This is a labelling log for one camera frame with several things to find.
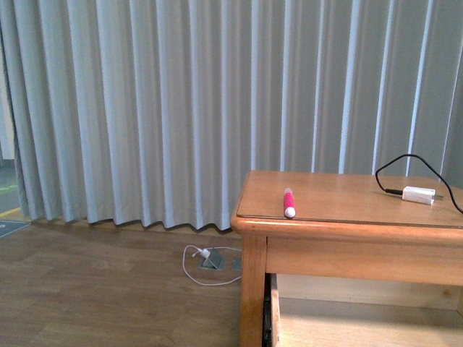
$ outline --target curtain fold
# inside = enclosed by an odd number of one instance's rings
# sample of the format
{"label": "curtain fold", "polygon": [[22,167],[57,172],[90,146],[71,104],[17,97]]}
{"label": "curtain fold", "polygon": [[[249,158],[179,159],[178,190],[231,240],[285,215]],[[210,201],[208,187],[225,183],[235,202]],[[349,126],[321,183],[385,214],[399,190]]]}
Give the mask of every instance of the curtain fold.
{"label": "curtain fold", "polygon": [[250,169],[371,174],[407,152],[463,187],[462,18],[457,0],[0,0],[22,209],[225,229]]}

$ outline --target white charger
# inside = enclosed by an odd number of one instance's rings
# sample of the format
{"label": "white charger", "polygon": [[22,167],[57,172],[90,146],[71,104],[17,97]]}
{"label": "white charger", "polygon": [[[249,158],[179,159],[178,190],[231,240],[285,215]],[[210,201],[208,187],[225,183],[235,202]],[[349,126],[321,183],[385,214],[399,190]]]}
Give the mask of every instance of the white charger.
{"label": "white charger", "polygon": [[435,189],[420,188],[420,187],[405,187],[402,192],[402,200],[419,202],[420,204],[432,205]]}

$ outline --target wooden floor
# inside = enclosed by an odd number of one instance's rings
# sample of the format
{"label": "wooden floor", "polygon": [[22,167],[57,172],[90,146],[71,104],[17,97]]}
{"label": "wooden floor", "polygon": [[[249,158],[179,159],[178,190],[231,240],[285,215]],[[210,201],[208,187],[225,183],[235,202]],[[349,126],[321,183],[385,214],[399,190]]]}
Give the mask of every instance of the wooden floor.
{"label": "wooden floor", "polygon": [[[241,248],[214,234],[51,223],[0,239],[0,346],[238,346],[241,283],[182,270],[187,244]],[[223,255],[222,271],[187,269],[230,280],[240,254]]]}

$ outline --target pink pen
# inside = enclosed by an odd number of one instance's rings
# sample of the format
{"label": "pink pen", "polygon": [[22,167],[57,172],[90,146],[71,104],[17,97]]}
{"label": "pink pen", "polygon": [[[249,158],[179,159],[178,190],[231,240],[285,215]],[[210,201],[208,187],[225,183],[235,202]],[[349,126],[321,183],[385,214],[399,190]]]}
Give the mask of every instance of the pink pen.
{"label": "pink pen", "polygon": [[286,188],[284,190],[284,215],[287,218],[293,218],[296,215],[296,210],[294,209],[294,199],[292,197],[292,190],[290,188]]}

